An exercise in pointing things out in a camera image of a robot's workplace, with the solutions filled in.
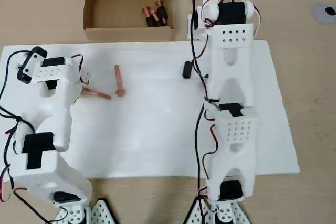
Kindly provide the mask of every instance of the cable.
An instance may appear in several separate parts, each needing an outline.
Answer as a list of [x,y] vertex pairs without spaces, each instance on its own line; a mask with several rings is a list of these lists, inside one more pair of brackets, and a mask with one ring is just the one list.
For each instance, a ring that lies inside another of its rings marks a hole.
[[19,123],[19,122],[23,122],[23,123],[25,123],[25,124],[27,124],[27,125],[29,126],[29,128],[33,131],[33,133],[36,132],[34,126],[33,126],[31,123],[29,123],[27,120],[22,119],[21,116],[17,116],[17,115],[15,115],[15,114],[13,114],[12,112],[8,111],[7,109],[5,109],[5,108],[2,107],[2,106],[0,106],[0,110],[6,112],[6,113],[9,115],[9,116],[5,116],[5,115],[4,115],[4,118],[16,119],[16,122],[18,122],[18,123]]
[[83,61],[84,61],[84,55],[77,54],[77,55],[74,55],[74,56],[71,56],[71,57],[73,59],[73,58],[75,58],[77,56],[81,56],[80,63],[79,63],[79,80],[80,80],[81,83],[88,85],[89,83],[88,82],[84,82],[83,79],[82,79],[82,77],[81,77],[81,75],[80,75],[80,72],[82,70],[82,64],[83,64]]
[[260,24],[261,24],[261,13],[259,11],[259,9],[257,8],[257,6],[253,5],[254,7],[254,10],[255,12],[257,13],[258,17],[259,17],[259,22],[258,22],[258,26],[257,28],[255,29],[254,33],[253,33],[253,36],[256,36],[258,31],[259,31],[259,27],[260,27]]
[[208,45],[208,41],[209,41],[209,35],[206,36],[206,42],[205,42],[205,45],[204,45],[204,47],[203,47],[201,53],[200,53],[196,58],[194,58],[194,59],[192,60],[193,68],[194,68],[194,70],[195,70],[196,72],[197,72],[197,70],[196,70],[197,66],[195,65],[195,60],[196,60],[196,59],[199,59],[199,58],[204,54],[205,49],[206,49],[206,46]]
[[9,198],[11,197],[11,195],[8,196],[8,198],[5,200],[4,199],[4,192],[3,192],[3,182],[4,182],[4,177],[6,172],[8,171],[10,165],[6,165],[6,167],[2,170],[1,175],[0,175],[0,201],[2,203],[5,203],[6,201],[9,200]]
[[197,122],[196,122],[196,128],[195,128],[195,153],[196,153],[196,159],[197,159],[197,191],[198,191],[198,204],[200,205],[200,211],[201,211],[201,217],[202,217],[202,223],[204,223],[204,215],[203,215],[203,210],[202,210],[202,203],[201,203],[201,198],[199,196],[199,190],[201,188],[201,163],[200,163],[200,157],[198,153],[198,144],[197,144],[197,134],[198,134],[198,127],[199,127],[199,122],[201,121],[201,117],[204,111],[204,103],[202,105],[200,114],[198,115]]
[[206,171],[205,164],[204,164],[205,156],[206,156],[206,155],[209,155],[209,154],[215,154],[215,153],[217,152],[217,150],[218,150],[218,146],[219,146],[219,144],[218,144],[218,139],[217,139],[217,137],[216,137],[216,135],[215,135],[215,133],[214,133],[214,130],[213,130],[214,127],[215,127],[214,124],[211,125],[211,127],[210,127],[210,132],[211,132],[212,137],[213,137],[214,140],[215,140],[215,143],[216,143],[216,149],[215,149],[214,151],[212,151],[212,152],[207,152],[207,153],[205,153],[205,154],[203,155],[203,158],[202,158],[203,169],[204,169],[204,172],[205,172],[205,175],[206,175],[206,178],[207,178],[207,179],[209,179],[209,175],[208,175],[208,172]]
[[14,55],[16,55],[16,54],[20,54],[20,53],[24,53],[24,52],[27,53],[27,54],[30,53],[30,51],[28,51],[28,50],[21,50],[21,51],[16,51],[16,52],[12,53],[12,54],[8,57],[7,65],[6,65],[5,80],[4,80],[4,84],[3,84],[2,89],[1,89],[1,92],[0,92],[0,99],[1,99],[1,97],[2,97],[2,95],[3,95],[3,93],[4,93],[5,87],[6,87],[6,85],[7,85],[8,71],[9,71],[9,62],[10,62],[11,58],[12,58]]
[[[12,56],[16,55],[16,54],[19,54],[19,53],[30,53],[30,51],[28,50],[21,50],[21,51],[16,51],[14,53],[12,53],[9,57],[8,57],[8,60],[7,60],[7,65],[6,65],[6,74],[5,74],[5,80],[4,80],[4,84],[2,86],[2,89],[1,89],[1,92],[0,92],[0,99],[5,91],[5,87],[7,85],[7,79],[8,79],[8,72],[9,72],[9,63],[10,63],[10,60],[12,58]],[[83,63],[83,57],[82,57],[82,60],[80,62],[80,65],[79,65],[79,70],[81,70],[81,65]],[[68,216],[68,210],[63,208],[63,207],[60,207],[61,209],[65,210],[67,212],[67,214],[64,216],[64,218],[60,219],[60,220],[47,220],[45,219],[34,207],[32,207],[24,198],[22,198],[16,191],[17,190],[27,190],[26,188],[16,188],[14,189],[14,180],[12,178],[12,176],[10,175],[10,164],[8,163],[8,160],[7,160],[7,152],[8,152],[8,148],[9,148],[9,145],[10,145],[10,141],[18,127],[18,123],[19,122],[24,122],[25,124],[27,124],[31,130],[35,133],[35,128],[33,127],[33,125],[31,123],[29,123],[28,121],[22,119],[20,116],[16,116],[15,114],[13,114],[12,112],[8,111],[7,109],[5,109],[4,107],[0,106],[0,110],[4,111],[5,113],[7,113],[8,115],[4,115],[4,114],[1,114],[0,113],[0,116],[3,117],[3,118],[9,118],[9,119],[16,119],[17,123],[16,125],[11,128],[10,130],[8,130],[6,132],[6,134],[9,134],[9,137],[7,139],[7,142],[6,142],[6,145],[5,145],[5,148],[4,148],[4,154],[3,154],[3,158],[4,158],[4,164],[5,164],[5,168],[2,170],[1,174],[0,174],[0,201],[1,202],[6,202],[12,195],[12,193],[21,201],[23,202],[27,207],[29,207],[41,220],[43,220],[45,223],[47,224],[50,224],[52,222],[59,222],[59,221],[62,221],[64,220],[67,216]],[[14,152],[16,153],[15,151],[15,141],[13,142],[13,150]],[[9,197],[5,200],[3,198],[3,180],[4,180],[4,176],[6,174],[6,172],[8,172],[8,175],[9,175],[9,179],[10,179],[10,186],[11,186],[11,189],[12,189],[12,193],[9,194]]]
[[63,207],[60,207],[61,209],[65,210],[67,212],[67,214],[62,218],[62,219],[59,219],[59,220],[47,220],[46,218],[44,218],[31,204],[29,204],[24,198],[22,198],[16,191],[17,190],[27,190],[26,188],[16,188],[14,191],[13,191],[13,194],[22,202],[24,203],[31,211],[34,212],[34,214],[37,215],[38,218],[40,218],[42,221],[44,221],[45,223],[47,224],[50,224],[50,223],[53,223],[53,222],[58,222],[58,221],[62,221],[64,220],[69,212],[66,208],[63,208]]
[[203,8],[204,8],[205,4],[208,3],[209,1],[210,1],[210,0],[205,1],[204,4],[202,5],[202,8],[201,8],[201,20],[202,20],[203,23],[205,23],[205,20],[203,19]]
[[207,111],[207,110],[204,111],[204,118],[207,119],[208,121],[212,121],[212,122],[214,122],[214,121],[215,121],[214,118],[208,118],[208,117],[206,116],[206,111]]
[[[212,21],[212,20],[210,20],[209,18],[205,18],[205,19],[203,19],[203,7],[205,6],[205,4],[206,4],[208,1],[210,1],[210,0],[205,1],[204,4],[202,5],[202,9],[201,9],[201,20],[202,20],[202,22],[205,24],[206,27],[210,28],[210,27],[213,27],[213,26],[216,25],[216,21]],[[255,29],[255,31],[254,31],[254,33],[253,33],[253,36],[256,36],[257,33],[258,33],[258,31],[259,31],[260,24],[261,24],[261,13],[260,13],[259,9],[258,9],[255,5],[253,5],[253,7],[254,7],[254,10],[255,10],[255,12],[257,13],[258,18],[259,18],[258,26],[257,26],[257,28]]]
[[192,17],[191,17],[191,20],[190,20],[190,41],[191,41],[191,49],[192,49],[192,53],[193,53],[193,59],[195,61],[195,63],[193,64],[193,67],[194,67],[196,73],[199,75],[199,77],[201,79],[201,82],[202,82],[202,85],[203,85],[203,88],[204,88],[204,92],[205,92],[205,98],[207,99],[208,98],[208,93],[207,93],[207,90],[206,90],[206,84],[205,84],[204,78],[201,74],[200,67],[198,66],[197,57],[196,57],[196,53],[195,53],[195,47],[194,47],[194,35],[193,35],[194,28],[193,28],[193,26],[194,26],[195,9],[196,9],[195,0],[192,0],[192,5],[193,5],[193,13],[192,13]]

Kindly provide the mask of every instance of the copper bolt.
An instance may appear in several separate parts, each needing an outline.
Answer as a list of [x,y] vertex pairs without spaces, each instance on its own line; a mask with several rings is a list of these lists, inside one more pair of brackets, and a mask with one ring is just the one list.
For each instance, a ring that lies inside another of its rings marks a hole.
[[115,71],[115,75],[116,75],[117,88],[118,88],[116,90],[116,94],[119,97],[123,97],[125,95],[126,91],[122,86],[120,66],[119,65],[114,65],[114,71]]
[[157,6],[163,6],[164,0],[158,0],[155,2]]
[[112,100],[112,96],[110,96],[109,94],[104,94],[102,92],[99,92],[99,91],[96,91],[96,90],[93,90],[93,89],[89,89],[87,87],[83,87],[82,94],[84,94],[84,93],[91,93],[91,94],[97,95],[101,98],[104,98],[104,99],[107,99],[107,100]]
[[146,17],[151,16],[150,11],[151,11],[151,8],[150,8],[149,6],[144,6],[144,7],[142,8],[142,13],[143,13]]
[[154,19],[156,20],[156,22],[160,21],[157,12],[155,10],[151,11],[151,14],[153,15]]

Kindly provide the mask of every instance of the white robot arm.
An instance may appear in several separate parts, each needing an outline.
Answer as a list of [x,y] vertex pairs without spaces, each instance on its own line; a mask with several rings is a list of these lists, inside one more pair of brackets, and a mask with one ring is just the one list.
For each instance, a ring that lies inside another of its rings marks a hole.
[[70,107],[90,80],[82,69],[83,58],[47,58],[47,52],[35,47],[20,67],[17,78],[36,92],[29,108],[21,115],[35,129],[42,124],[47,132],[32,132],[23,122],[14,134],[16,152],[10,166],[12,177],[29,193],[41,200],[63,207],[72,224],[91,223],[88,206],[90,181],[72,169],[60,155],[69,147],[72,117]]
[[198,195],[200,204],[194,202],[184,223],[242,223],[233,214],[240,209],[237,202],[253,194],[258,116],[250,61],[255,31],[246,20],[255,11],[248,0],[203,0],[198,15],[188,16],[189,24],[192,17],[198,17],[193,38],[208,40],[211,68],[204,105],[214,121],[211,130],[217,148],[204,165],[207,187],[199,193],[206,189],[206,194]]

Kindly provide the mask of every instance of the white foam board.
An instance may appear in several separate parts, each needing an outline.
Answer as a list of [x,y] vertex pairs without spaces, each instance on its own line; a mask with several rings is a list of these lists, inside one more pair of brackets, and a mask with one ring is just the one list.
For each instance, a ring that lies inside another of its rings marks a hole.
[[[203,47],[196,42],[196,51]],[[88,178],[133,176],[196,176],[194,128],[203,102],[200,80],[193,72],[184,80],[182,69],[191,60],[190,42],[42,45],[49,57],[84,54],[83,65],[92,74],[90,85],[112,94],[112,101],[86,95],[72,107],[70,148],[62,153],[70,166]],[[8,56],[33,45],[7,46],[0,60],[4,77]],[[251,74],[255,109],[260,116],[257,174],[298,173],[299,166],[276,73],[266,41],[253,46]],[[16,79],[13,57],[7,88],[0,104],[17,115],[28,106],[34,89]],[[199,61],[208,73],[209,54]],[[115,95],[114,65],[121,66],[123,98]],[[0,118],[0,132],[15,122]],[[38,131],[46,131],[43,124]],[[210,123],[201,120],[200,155],[214,148]],[[4,146],[6,135],[0,135]],[[8,159],[14,155],[9,151]]]

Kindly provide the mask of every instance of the wooden table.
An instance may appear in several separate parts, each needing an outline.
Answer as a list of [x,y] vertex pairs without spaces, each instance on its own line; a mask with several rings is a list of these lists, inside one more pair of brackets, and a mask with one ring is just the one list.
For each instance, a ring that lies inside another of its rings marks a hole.
[[[0,0],[0,48],[13,44],[87,42],[84,0]],[[259,39],[269,41],[301,173],[258,176],[244,201],[252,223],[333,223],[336,218],[335,25],[315,22],[316,2],[253,0],[263,20]],[[191,0],[174,0],[175,40],[186,40]],[[107,197],[122,224],[181,224],[195,196],[193,178],[93,180],[93,200]],[[55,209],[22,193],[46,217]],[[0,207],[2,223],[41,223],[12,198]]]

